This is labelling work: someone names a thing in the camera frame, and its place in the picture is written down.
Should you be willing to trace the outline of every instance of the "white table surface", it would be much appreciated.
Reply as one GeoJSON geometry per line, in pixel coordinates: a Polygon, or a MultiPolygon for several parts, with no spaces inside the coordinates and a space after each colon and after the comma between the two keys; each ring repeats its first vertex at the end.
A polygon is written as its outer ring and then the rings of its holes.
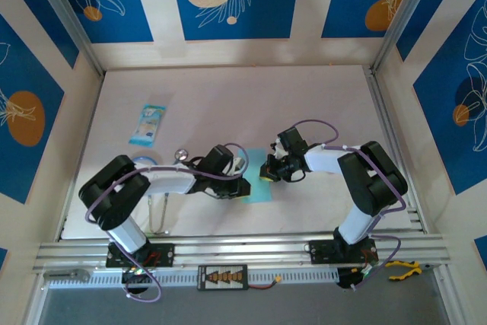
{"type": "MultiPolygon", "coordinates": [[[[178,148],[206,155],[217,144],[237,142],[266,148],[300,119],[318,118],[340,131],[338,144],[378,141],[386,148],[368,85],[359,65],[279,66],[207,69],[147,69],[108,72],[68,210],[64,239],[105,237],[84,221],[77,197],[81,186],[115,156],[149,155],[172,164],[178,148]],[[128,143],[147,103],[167,107],[153,148],[128,143]]],[[[298,127],[308,143],[328,139],[326,126],[298,127]]],[[[276,234],[332,231],[346,217],[352,199],[343,177],[312,173],[300,183],[274,183],[272,202],[215,200],[202,193],[169,197],[164,230],[173,235],[276,234]]],[[[162,196],[154,197],[153,222],[162,196]]],[[[132,217],[148,232],[143,199],[132,217]]],[[[377,228],[410,228],[407,212],[384,218],[377,228]]]]}

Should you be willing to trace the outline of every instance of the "orange circle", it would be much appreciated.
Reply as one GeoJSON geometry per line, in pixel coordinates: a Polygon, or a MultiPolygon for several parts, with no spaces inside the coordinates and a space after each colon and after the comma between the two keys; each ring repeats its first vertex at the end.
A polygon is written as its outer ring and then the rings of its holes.
{"type": "Polygon", "coordinates": [[[454,122],[460,127],[465,126],[469,122],[469,109],[467,106],[460,104],[455,107],[454,122]]]}
{"type": "Polygon", "coordinates": [[[365,26],[369,30],[387,30],[390,22],[403,0],[378,0],[367,11],[365,15],[365,26]]]}
{"type": "Polygon", "coordinates": [[[8,131],[14,140],[23,146],[37,145],[43,137],[44,127],[46,126],[43,103],[38,96],[29,91],[18,91],[8,101],[14,104],[14,106],[7,106],[7,111],[13,113],[7,119],[8,131]],[[26,112],[32,108],[34,110],[31,113],[26,112]],[[26,118],[16,111],[28,113],[30,118],[26,118]]]}
{"type": "Polygon", "coordinates": [[[83,14],[86,18],[93,22],[98,22],[103,16],[100,9],[92,7],[90,5],[83,10],[83,14]]]}

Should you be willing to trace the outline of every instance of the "gray floor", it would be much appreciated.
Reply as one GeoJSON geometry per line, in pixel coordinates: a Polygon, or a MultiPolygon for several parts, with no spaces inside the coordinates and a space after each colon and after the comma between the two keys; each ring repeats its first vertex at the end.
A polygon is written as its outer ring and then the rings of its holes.
{"type": "Polygon", "coordinates": [[[156,304],[139,304],[121,289],[57,289],[41,325],[336,325],[446,324],[432,273],[388,282],[384,271],[356,293],[337,285],[277,285],[267,291],[198,292],[166,288],[156,304]]]}

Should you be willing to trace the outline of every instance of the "beige wall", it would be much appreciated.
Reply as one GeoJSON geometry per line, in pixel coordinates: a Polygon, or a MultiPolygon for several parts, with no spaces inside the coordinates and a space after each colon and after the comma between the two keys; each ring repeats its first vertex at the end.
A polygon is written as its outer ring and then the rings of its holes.
{"type": "Polygon", "coordinates": [[[473,239],[487,234],[487,180],[455,196],[425,116],[412,85],[475,0],[444,0],[404,63],[396,50],[379,75],[387,87],[400,140],[423,208],[435,230],[441,232],[456,264],[462,285],[468,324],[487,318],[487,273],[473,239]]]}
{"type": "Polygon", "coordinates": [[[288,40],[186,42],[176,0],[141,0],[153,43],[94,45],[108,69],[194,65],[371,64],[382,38],[321,39],[331,0],[296,0],[288,40]]]}
{"type": "Polygon", "coordinates": [[[32,290],[39,243],[54,238],[99,81],[84,57],[71,69],[22,0],[0,0],[0,14],[64,90],[51,135],[25,205],[0,194],[0,323],[19,323],[32,290]]]}

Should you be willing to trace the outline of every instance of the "black cable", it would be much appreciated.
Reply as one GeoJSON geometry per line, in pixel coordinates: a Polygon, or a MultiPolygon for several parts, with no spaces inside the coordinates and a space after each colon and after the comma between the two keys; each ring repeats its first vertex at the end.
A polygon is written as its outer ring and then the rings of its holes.
{"type": "Polygon", "coordinates": [[[193,159],[191,159],[189,162],[191,164],[193,164],[195,161],[200,161],[201,159],[203,159],[204,157],[203,156],[195,156],[193,159]]]}
{"type": "Polygon", "coordinates": [[[210,193],[208,193],[208,192],[206,192],[206,191],[203,191],[203,193],[204,193],[205,195],[207,195],[207,196],[210,196],[210,197],[214,198],[214,199],[220,199],[220,197],[218,197],[218,196],[214,196],[213,194],[210,194],[210,193]]]}
{"type": "Polygon", "coordinates": [[[301,178],[296,179],[296,180],[289,180],[289,183],[301,182],[306,177],[306,173],[304,172],[304,170],[302,170],[302,172],[303,172],[303,176],[301,178]]]}

